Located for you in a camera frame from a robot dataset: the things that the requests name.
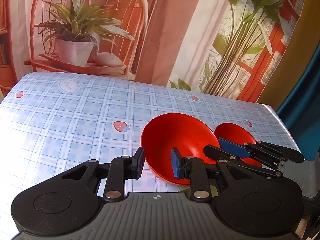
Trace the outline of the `red bowl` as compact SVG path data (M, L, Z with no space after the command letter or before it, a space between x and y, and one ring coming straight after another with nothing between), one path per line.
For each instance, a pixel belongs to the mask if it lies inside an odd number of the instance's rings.
M262 164L252 159L243 148L244 143L255 144L255 138L244 128L233 123L219 124L214 134L218 139L220 148L234 155L238 155L247 164L262 167Z
M207 158L203 148L220 147L214 132L199 119L181 113L167 113L153 118L144 127L140 139L145 161L160 179L176 184L189 185L186 179L176 179L171 166L171 149L177 148L183 157L193 156L205 163L215 164Z

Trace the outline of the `green plastic plate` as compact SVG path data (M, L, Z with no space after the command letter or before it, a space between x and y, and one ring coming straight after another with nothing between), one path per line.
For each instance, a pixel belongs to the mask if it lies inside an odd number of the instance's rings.
M206 187L205 189L196 189L192 191L193 187L186 187L180 190L180 192L185 193L188 198L191 196L194 196L198 199L200 199L200 196L203 198L207 198L209 196L211 197L217 197L218 191L217 188L213 185L210 185L209 187Z

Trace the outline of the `blue curtain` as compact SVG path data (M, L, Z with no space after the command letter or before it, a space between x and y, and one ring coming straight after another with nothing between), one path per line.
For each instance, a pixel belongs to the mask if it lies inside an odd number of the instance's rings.
M305 159L313 160L319 151L319 49L277 114Z

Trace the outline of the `blue plaid tablecloth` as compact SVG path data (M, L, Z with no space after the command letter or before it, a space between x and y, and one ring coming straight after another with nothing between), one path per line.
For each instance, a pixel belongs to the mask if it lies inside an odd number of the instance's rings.
M211 129L232 122L257 140L297 148L267 105L108 77L30 73L1 102L1 239L18 233L10 207L20 192L89 159L133 155L146 124L165 113Z

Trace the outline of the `yellow wooden panel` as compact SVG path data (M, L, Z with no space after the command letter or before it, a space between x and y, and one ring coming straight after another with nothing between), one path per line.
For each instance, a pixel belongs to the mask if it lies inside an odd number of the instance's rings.
M281 106L305 72L319 44L319 0L304 0L303 10L280 64L257 103Z

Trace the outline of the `printed room backdrop cloth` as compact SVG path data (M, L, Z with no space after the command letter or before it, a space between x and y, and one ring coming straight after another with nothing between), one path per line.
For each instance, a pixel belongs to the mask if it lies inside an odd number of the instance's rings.
M1 95L25 74L114 77L256 102L304 0L1 0Z

